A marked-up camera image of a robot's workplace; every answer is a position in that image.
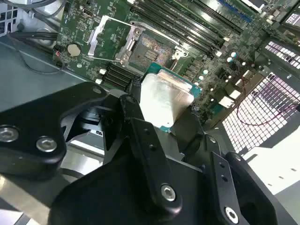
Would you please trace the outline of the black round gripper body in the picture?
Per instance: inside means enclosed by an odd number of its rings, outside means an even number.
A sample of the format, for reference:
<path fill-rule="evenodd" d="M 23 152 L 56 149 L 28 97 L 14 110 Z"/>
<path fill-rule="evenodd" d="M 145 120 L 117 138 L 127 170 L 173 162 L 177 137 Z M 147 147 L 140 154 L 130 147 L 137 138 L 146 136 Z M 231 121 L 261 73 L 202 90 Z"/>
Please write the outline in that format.
<path fill-rule="evenodd" d="M 175 191 L 183 207 L 170 225 L 217 225 L 208 204 L 204 175 L 197 169 L 170 161 Z M 52 225 L 161 225 L 148 209 L 149 192 L 133 161 L 115 161 L 71 183 L 55 199 Z"/>

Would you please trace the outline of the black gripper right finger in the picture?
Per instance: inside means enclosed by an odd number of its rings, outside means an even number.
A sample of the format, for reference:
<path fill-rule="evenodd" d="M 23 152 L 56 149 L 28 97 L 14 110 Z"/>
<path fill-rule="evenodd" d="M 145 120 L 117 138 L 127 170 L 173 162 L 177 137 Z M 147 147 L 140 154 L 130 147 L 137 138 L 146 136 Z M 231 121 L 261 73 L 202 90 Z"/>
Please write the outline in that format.
<path fill-rule="evenodd" d="M 237 153 L 223 153 L 189 106 L 180 115 L 180 152 L 199 167 L 208 193 L 209 222 L 219 225 L 288 225 L 290 215 Z"/>

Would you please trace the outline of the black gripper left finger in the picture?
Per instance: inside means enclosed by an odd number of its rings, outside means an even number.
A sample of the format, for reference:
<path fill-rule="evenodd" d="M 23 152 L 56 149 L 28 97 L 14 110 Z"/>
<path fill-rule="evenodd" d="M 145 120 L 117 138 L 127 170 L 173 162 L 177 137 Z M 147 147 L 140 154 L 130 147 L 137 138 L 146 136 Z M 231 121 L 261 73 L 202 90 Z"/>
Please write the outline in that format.
<path fill-rule="evenodd" d="M 52 177 L 66 155 L 67 140 L 83 132 L 76 122 L 66 122 L 66 118 L 78 116 L 92 107 L 112 117 L 109 143 L 115 142 L 120 135 L 125 137 L 116 147 L 117 155 L 106 165 L 133 161 L 149 192 L 148 209 L 158 216 L 179 214 L 181 195 L 175 192 L 169 197 L 164 191 L 164 186 L 175 190 L 173 175 L 154 127 L 144 120 L 137 100 L 122 95 L 112 105 L 106 91 L 91 82 L 2 112 L 1 172 L 30 179 Z"/>

